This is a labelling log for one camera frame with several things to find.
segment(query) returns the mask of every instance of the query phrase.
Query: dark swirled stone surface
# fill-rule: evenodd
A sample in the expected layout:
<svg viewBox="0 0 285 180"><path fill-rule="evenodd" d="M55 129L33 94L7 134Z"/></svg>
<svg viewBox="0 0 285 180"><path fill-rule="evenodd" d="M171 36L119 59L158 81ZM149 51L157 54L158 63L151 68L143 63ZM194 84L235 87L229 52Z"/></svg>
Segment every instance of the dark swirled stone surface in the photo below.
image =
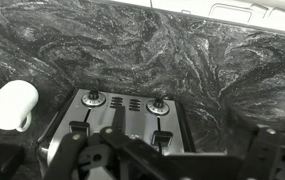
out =
<svg viewBox="0 0 285 180"><path fill-rule="evenodd" d="M84 0L0 1L0 88L40 93L28 131L0 130L26 148L15 179L40 179L36 139L74 87L182 102L199 151L241 154L233 106L285 132L285 36L152 9Z"/></svg>

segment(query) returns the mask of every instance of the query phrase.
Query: countertop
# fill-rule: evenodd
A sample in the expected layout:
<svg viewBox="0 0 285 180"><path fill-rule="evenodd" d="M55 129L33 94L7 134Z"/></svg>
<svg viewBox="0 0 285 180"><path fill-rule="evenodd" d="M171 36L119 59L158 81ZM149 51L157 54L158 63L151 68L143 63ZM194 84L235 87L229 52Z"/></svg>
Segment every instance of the countertop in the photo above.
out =
<svg viewBox="0 0 285 180"><path fill-rule="evenodd" d="M75 86L180 101L198 151L239 154L232 106L285 133L285 35L121 4L0 1L0 88L39 91L24 132L0 142L27 150L14 179L40 179L36 140Z"/></svg>

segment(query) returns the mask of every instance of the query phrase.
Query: toaster vent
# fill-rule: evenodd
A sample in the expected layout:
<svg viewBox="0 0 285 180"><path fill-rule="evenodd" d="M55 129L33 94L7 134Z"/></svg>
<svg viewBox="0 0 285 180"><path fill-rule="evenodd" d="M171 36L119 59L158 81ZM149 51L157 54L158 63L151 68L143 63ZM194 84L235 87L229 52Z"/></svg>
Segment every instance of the toaster vent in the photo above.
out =
<svg viewBox="0 0 285 180"><path fill-rule="evenodd" d="M130 111L141 111L141 101L138 99L131 99L129 110Z"/></svg>
<svg viewBox="0 0 285 180"><path fill-rule="evenodd" d="M123 98L121 97L113 97L111 100L110 108L117 108L122 106Z"/></svg>

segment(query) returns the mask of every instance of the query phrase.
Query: white mug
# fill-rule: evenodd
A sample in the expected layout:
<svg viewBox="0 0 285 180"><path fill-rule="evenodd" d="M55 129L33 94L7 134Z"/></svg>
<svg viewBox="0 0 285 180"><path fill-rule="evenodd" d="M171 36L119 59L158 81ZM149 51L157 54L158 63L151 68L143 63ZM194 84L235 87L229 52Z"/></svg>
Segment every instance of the white mug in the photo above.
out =
<svg viewBox="0 0 285 180"><path fill-rule="evenodd" d="M4 85L0 89L0 129L26 131L32 121L31 110L38 99L38 91L26 81L15 80Z"/></svg>

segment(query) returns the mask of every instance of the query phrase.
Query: mug handle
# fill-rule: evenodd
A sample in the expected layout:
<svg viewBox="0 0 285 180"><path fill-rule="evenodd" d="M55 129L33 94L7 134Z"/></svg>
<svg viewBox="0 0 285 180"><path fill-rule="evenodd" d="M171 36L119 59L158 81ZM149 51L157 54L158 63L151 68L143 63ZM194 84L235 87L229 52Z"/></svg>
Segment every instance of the mug handle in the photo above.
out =
<svg viewBox="0 0 285 180"><path fill-rule="evenodd" d="M30 126L30 124L31 124L31 121L32 121L32 115L31 115L31 112L30 112L30 113L26 116L26 122L25 122L24 126L21 127L21 125L20 125L20 127L16 128L16 130L19 131L19 132L24 132L24 131L26 131L26 130L29 128L29 126Z"/></svg>

